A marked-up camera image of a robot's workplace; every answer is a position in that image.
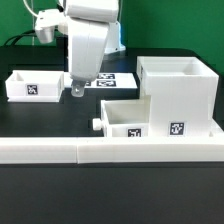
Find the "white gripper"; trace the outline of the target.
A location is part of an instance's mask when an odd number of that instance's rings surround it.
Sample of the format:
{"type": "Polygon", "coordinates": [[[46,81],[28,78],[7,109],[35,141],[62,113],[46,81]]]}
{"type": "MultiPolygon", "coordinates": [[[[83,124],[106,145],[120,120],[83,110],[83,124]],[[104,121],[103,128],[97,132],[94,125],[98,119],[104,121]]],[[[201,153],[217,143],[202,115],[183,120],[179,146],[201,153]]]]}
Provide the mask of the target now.
{"type": "Polygon", "coordinates": [[[101,68],[110,24],[117,21],[118,0],[66,0],[68,71],[73,97],[84,95],[85,83],[101,68]]]}

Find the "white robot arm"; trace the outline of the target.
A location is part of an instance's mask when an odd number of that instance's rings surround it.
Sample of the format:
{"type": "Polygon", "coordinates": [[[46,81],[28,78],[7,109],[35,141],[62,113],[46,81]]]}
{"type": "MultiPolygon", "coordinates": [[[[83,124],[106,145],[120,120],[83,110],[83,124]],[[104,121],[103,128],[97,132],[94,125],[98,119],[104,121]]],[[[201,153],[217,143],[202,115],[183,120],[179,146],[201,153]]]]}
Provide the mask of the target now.
{"type": "Polygon", "coordinates": [[[84,95],[100,72],[110,32],[118,23],[119,0],[58,0],[68,25],[71,94],[84,95]]]}

